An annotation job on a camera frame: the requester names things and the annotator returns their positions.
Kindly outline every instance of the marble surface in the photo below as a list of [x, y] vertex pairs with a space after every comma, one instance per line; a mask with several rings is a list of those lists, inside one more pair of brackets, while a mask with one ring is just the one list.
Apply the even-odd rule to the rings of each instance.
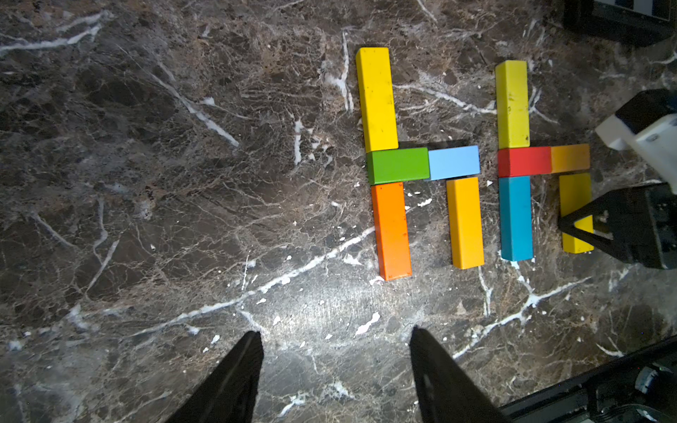
[[[657, 176], [593, 128], [676, 85], [673, 40], [573, 35], [551, 3], [0, 6], [0, 420], [161, 422], [246, 330], [256, 422], [419, 421], [413, 325], [496, 405], [675, 333], [674, 273], [562, 252], [556, 176], [532, 179], [536, 258], [500, 258], [496, 64], [529, 62], [533, 146], [591, 143], [594, 196]], [[377, 278], [365, 45], [391, 50], [401, 145], [480, 146], [482, 268], [451, 266], [421, 181], [414, 276]]]

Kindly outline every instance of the orange block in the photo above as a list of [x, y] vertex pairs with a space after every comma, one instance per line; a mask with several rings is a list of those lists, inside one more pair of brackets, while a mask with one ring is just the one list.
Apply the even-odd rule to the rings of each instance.
[[590, 144], [557, 146], [550, 149], [552, 173], [590, 169]]
[[412, 275], [402, 182], [372, 186], [378, 268], [384, 280]]

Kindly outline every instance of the wooden block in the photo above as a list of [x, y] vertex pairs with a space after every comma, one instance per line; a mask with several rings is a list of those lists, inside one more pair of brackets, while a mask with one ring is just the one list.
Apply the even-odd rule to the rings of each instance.
[[479, 180], [474, 177], [447, 181], [447, 204], [454, 266], [460, 269], [482, 266], [484, 243]]
[[[566, 216], [592, 201], [592, 182], [590, 173], [576, 173], [574, 175], [561, 175], [559, 177], [559, 203], [561, 215]], [[592, 216], [581, 219], [575, 226], [584, 231], [593, 232]], [[592, 251], [594, 247], [587, 242], [563, 233], [562, 248], [565, 252], [578, 254]]]
[[548, 175], [552, 173], [550, 147], [498, 150], [498, 177]]
[[498, 202], [501, 218], [501, 257], [510, 261], [532, 259], [529, 177], [499, 178]]
[[386, 47], [362, 47], [355, 58], [368, 152], [397, 148], [397, 124], [390, 55]]
[[428, 161], [431, 181], [477, 175], [480, 172], [477, 146], [429, 150]]
[[367, 172], [371, 185], [428, 179], [428, 149], [404, 148], [367, 153]]
[[412, 275], [402, 182], [372, 187], [378, 268], [384, 280]]
[[529, 147], [527, 62], [507, 60], [496, 66], [498, 148]]
[[552, 147], [552, 173], [590, 169], [590, 144]]

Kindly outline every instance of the yellow block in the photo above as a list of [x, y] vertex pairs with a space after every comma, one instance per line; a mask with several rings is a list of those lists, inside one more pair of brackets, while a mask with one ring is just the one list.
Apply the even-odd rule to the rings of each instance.
[[[590, 173], [576, 173], [559, 177], [559, 202], [562, 216], [573, 213], [592, 201], [592, 182]], [[592, 216], [576, 222], [575, 226], [584, 231], [593, 232]], [[565, 252], [578, 254], [592, 251], [594, 247], [566, 233], [562, 234], [562, 248]]]
[[461, 269], [484, 264], [479, 181], [476, 177], [447, 181], [452, 260]]
[[498, 148], [529, 147], [527, 62], [507, 60], [496, 66]]
[[362, 47], [355, 61], [367, 153], [394, 150], [397, 148], [397, 123], [388, 49]]
[[590, 169], [590, 144], [559, 146], [550, 149], [552, 173]]

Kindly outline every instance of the blue block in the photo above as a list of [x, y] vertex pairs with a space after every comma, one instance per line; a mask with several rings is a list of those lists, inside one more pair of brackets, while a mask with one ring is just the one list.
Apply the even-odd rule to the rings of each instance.
[[498, 200], [501, 218], [501, 257], [510, 261], [532, 259], [529, 177], [499, 178]]
[[458, 178], [479, 173], [479, 148], [477, 146], [428, 150], [430, 179]]

